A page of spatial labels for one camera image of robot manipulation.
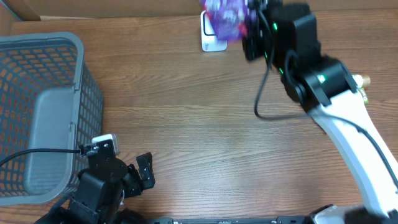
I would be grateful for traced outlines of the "green yellow drink carton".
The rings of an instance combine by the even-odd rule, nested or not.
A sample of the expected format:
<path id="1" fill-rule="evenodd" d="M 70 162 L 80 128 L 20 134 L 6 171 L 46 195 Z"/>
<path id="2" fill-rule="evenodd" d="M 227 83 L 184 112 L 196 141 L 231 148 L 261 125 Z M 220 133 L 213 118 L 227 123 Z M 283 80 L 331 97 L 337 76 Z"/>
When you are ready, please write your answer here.
<path id="1" fill-rule="evenodd" d="M 358 92 L 361 94 L 364 104 L 367 105 L 369 103 L 369 98 L 365 92 L 365 89 L 358 88 Z"/>

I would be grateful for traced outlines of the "white tube gold cap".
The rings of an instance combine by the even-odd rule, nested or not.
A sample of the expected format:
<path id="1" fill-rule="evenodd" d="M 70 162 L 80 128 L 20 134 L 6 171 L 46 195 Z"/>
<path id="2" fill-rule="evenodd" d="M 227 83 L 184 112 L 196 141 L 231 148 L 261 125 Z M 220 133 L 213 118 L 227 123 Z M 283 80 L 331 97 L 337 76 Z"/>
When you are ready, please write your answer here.
<path id="1" fill-rule="evenodd" d="M 370 86 L 370 84 L 371 84 L 371 79 L 370 79 L 370 77 L 367 76 L 367 75 L 359 75 L 359 74 L 356 74 L 356 75 L 353 75 L 353 78 L 354 78 L 354 80 L 355 80 L 355 82 L 356 82 L 358 88 L 364 88 L 364 89 L 366 89 L 366 88 L 368 88 L 368 87 Z"/>

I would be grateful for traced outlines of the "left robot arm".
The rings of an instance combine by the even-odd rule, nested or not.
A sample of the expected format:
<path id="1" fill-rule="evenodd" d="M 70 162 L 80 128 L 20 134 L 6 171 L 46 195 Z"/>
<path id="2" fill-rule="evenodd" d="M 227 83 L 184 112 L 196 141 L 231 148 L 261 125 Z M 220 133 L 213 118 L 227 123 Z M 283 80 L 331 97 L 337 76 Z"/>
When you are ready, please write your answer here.
<path id="1" fill-rule="evenodd" d="M 148 223 L 128 208 L 120 211 L 125 198 L 136 197 L 155 185 L 152 154 L 136 157 L 127 165 L 116 157 L 116 143 L 109 139 L 79 146 L 89 166 L 78 174 L 75 192 L 56 202 L 37 223 Z"/>

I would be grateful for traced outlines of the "purple red packet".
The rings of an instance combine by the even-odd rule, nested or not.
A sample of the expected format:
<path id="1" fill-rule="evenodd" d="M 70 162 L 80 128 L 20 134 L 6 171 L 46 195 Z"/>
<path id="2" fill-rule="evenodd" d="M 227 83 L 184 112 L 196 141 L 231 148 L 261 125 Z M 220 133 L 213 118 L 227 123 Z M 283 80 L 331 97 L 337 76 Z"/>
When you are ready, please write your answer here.
<path id="1" fill-rule="evenodd" d="M 241 40 L 247 36 L 249 24 L 256 21 L 252 0 L 201 0 L 200 3 L 218 40 Z"/>

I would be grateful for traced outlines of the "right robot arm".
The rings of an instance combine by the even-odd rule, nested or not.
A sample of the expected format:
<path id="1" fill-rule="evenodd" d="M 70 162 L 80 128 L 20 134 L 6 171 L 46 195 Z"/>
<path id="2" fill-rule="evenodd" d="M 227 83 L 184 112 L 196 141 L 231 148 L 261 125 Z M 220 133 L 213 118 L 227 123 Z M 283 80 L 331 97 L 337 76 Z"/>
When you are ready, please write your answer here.
<path id="1" fill-rule="evenodd" d="M 275 67 L 288 96 L 332 140 L 352 173 L 363 204 L 327 205 L 305 223 L 396 223 L 397 161 L 365 106 L 366 79 L 337 58 L 322 55 L 317 20 L 308 4 L 250 1 L 243 49 L 248 60 Z"/>

